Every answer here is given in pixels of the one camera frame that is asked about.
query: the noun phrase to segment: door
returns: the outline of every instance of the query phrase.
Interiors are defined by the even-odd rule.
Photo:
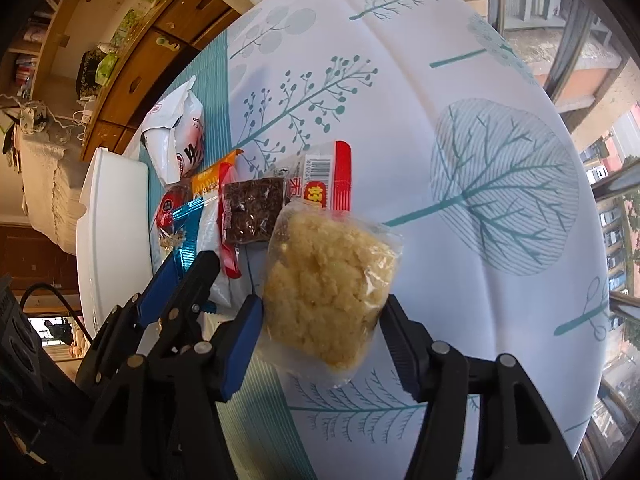
[[[62,294],[78,294],[76,257],[31,227],[0,225],[0,276],[4,274],[12,277],[14,294],[36,282],[49,283]]]

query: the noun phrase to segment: tablecloth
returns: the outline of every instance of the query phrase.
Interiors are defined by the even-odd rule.
[[[243,178],[328,140],[353,152],[352,211],[404,237],[392,287],[409,318],[469,356],[513,353],[572,452],[590,418],[608,320],[593,196],[570,136],[508,43],[461,0],[264,0],[191,75],[206,168]],[[141,160],[149,164],[146,153]],[[150,215],[162,189],[152,173]],[[382,335],[327,389],[253,359],[220,405],[240,478],[402,478],[424,405]],[[468,400],[459,478],[472,474]]]

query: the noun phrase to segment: teal tree pattern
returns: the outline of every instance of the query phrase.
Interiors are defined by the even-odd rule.
[[[234,149],[245,149],[242,157],[251,173],[261,178],[276,163],[276,158],[287,152],[288,146],[271,142],[265,135],[280,121],[287,121],[293,135],[291,145],[297,155],[311,147],[310,129],[329,133],[332,123],[340,121],[345,112],[348,98],[358,93],[358,86],[370,88],[373,85],[372,78],[378,69],[371,68],[370,64],[370,59],[361,60],[360,56],[351,59],[333,56],[331,65],[324,71],[324,80],[312,72],[302,73],[293,80],[291,70],[287,70],[280,85],[280,97],[276,98],[277,112],[272,119],[268,118],[274,103],[271,90],[262,88],[258,94],[251,92],[244,99],[244,127],[234,146]],[[250,144],[257,149],[254,156],[247,154]]]
[[[449,105],[431,159],[434,204],[386,222],[441,212],[484,261],[542,272],[562,254],[578,213],[578,176],[558,136],[535,115],[485,99]]]
[[[248,10],[231,25],[226,28],[226,40],[231,43],[234,41],[242,31],[244,31],[249,24],[255,19],[255,17],[261,12],[260,7],[254,7]]]
[[[595,277],[591,280],[587,289],[587,297],[584,301],[582,314],[571,321],[562,323],[554,330],[554,335],[564,335],[583,323],[589,322],[593,328],[593,336],[597,341],[604,341],[607,337],[607,329],[604,325],[598,324],[593,319],[599,314],[603,314],[606,318],[606,310],[609,308],[609,289],[606,286],[607,280],[601,280]]]
[[[306,388],[292,377],[305,406],[289,406],[292,412],[304,412],[313,431],[325,440],[342,436],[347,442],[365,438],[372,444],[401,440],[409,422],[424,418],[426,404],[416,404],[393,375],[393,387],[385,386],[374,368],[364,379],[364,387],[352,381],[345,386],[320,389],[309,383]],[[470,410],[478,410],[478,396],[468,400]]]
[[[525,81],[530,84],[537,84],[536,79],[533,77],[533,74],[527,64],[517,56],[507,40],[498,34],[496,30],[479,14],[474,14],[469,18],[469,23],[466,28],[476,37],[476,40],[478,40],[478,43],[482,48],[466,52],[459,56],[449,57],[447,59],[429,63],[431,68],[438,68],[450,63],[456,63],[463,59],[479,56],[486,52],[501,65],[514,68]]]
[[[402,9],[411,9],[421,6],[427,0],[364,0],[364,10],[353,16],[349,16],[351,21],[371,13],[379,20],[388,20],[396,14],[401,14]]]
[[[264,23],[254,25],[244,34],[242,46],[229,59],[240,55],[249,57],[256,46],[260,53],[270,54],[282,43],[283,32],[297,36],[308,31],[315,22],[316,12],[313,9],[299,9],[289,14],[289,7],[275,7],[267,14]]]

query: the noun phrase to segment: red label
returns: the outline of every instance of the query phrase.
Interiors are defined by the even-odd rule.
[[[326,186],[319,180],[312,180],[305,186],[304,199],[326,207]]]

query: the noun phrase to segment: white snack bag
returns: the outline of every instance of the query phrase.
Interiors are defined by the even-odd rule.
[[[146,114],[139,127],[142,143],[164,186],[189,176],[204,158],[202,103],[191,91],[191,76]]]

